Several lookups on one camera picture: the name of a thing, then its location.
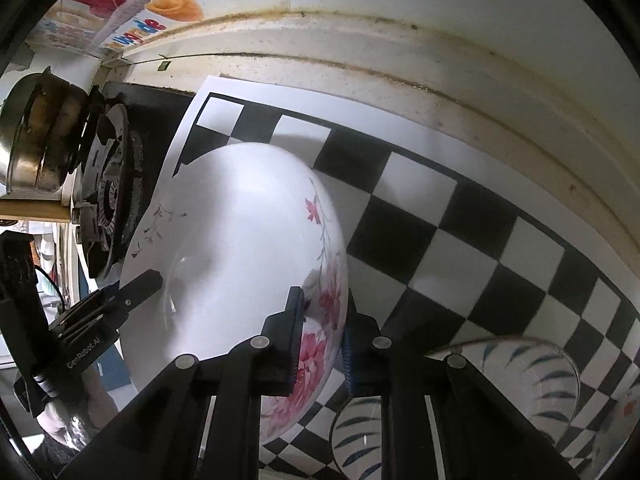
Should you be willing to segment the white plate pink flowers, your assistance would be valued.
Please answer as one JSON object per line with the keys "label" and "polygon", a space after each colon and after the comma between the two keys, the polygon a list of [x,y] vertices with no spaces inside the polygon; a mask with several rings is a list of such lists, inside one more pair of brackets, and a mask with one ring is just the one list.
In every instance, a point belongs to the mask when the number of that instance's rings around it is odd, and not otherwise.
{"label": "white plate pink flowers", "polygon": [[283,310],[291,288],[303,289],[294,390],[262,401],[262,442],[285,434],[326,384],[347,313],[343,233],[318,176],[261,143],[227,145],[181,166],[145,211],[120,279],[149,270],[162,288],[119,331],[137,388],[182,354],[227,353]]}

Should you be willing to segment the white bowl blue red dots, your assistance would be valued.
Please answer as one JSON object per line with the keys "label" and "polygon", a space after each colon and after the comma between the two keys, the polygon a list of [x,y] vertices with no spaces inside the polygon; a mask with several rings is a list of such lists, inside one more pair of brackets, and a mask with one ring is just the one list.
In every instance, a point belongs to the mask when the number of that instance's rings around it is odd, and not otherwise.
{"label": "white bowl blue red dots", "polygon": [[581,479],[599,479],[630,438],[639,421],[639,385],[632,386],[616,402],[594,437],[590,465]]}

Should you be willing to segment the black white checkered mat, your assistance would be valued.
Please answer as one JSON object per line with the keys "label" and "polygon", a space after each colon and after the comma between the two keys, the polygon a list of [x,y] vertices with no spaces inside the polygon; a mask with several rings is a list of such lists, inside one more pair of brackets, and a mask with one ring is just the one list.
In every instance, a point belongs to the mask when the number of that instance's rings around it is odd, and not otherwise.
{"label": "black white checkered mat", "polygon": [[559,440],[578,474],[617,400],[639,385],[639,278],[539,185],[444,134],[354,101],[212,78],[171,145],[171,174],[240,143],[314,170],[346,238],[357,307],[426,348],[524,335],[565,350],[577,411]]}

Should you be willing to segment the black gas stove burner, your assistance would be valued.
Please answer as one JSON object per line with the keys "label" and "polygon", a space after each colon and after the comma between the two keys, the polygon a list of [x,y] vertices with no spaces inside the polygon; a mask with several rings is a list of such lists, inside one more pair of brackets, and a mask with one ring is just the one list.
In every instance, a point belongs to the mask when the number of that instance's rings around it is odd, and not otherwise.
{"label": "black gas stove burner", "polygon": [[124,260],[193,96],[120,82],[109,82],[90,96],[72,222],[88,275],[99,281]]}

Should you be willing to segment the white plate blue leaf pattern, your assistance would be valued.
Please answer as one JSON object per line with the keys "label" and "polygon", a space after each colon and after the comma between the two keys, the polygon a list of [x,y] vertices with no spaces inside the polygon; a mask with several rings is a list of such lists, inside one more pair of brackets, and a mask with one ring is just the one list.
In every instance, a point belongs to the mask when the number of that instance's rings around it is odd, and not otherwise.
{"label": "white plate blue leaf pattern", "polygon": [[491,338],[420,356],[373,349],[330,433],[349,479],[574,479],[556,447],[580,393],[555,344]]}

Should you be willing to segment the steel cooking pot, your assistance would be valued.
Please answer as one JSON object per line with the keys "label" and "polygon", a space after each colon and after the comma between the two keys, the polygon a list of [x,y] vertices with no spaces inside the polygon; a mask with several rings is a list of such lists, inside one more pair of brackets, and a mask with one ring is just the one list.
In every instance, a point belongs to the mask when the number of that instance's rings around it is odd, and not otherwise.
{"label": "steel cooking pot", "polygon": [[88,116],[88,93],[50,68],[17,81],[1,109],[6,192],[58,192],[78,162]]}

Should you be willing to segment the colourful wall sticker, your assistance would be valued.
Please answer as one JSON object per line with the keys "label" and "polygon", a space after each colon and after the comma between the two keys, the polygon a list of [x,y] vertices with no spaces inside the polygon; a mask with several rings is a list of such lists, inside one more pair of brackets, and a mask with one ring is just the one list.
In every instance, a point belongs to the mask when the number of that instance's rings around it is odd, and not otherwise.
{"label": "colourful wall sticker", "polygon": [[27,36],[30,46],[95,58],[122,52],[205,18],[207,0],[58,0]]}

